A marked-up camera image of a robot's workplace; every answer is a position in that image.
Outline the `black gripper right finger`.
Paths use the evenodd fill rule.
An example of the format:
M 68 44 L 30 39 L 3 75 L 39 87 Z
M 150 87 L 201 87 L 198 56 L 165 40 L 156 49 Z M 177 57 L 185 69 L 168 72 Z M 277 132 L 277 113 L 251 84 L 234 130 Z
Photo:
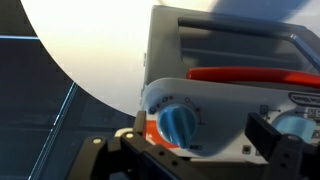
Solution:
M 249 113 L 245 136 L 268 162 L 263 180 L 320 180 L 319 146 L 281 134 L 257 113 Z

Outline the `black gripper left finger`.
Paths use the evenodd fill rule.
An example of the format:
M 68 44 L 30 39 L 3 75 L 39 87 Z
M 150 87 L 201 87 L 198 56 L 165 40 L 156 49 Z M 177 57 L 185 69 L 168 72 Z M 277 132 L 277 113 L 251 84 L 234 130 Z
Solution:
M 143 135 L 146 112 L 139 111 L 132 130 L 107 140 L 86 138 L 66 180 L 109 180 L 123 172 L 131 180 L 207 180 L 207 177 L 162 145 L 153 145 Z

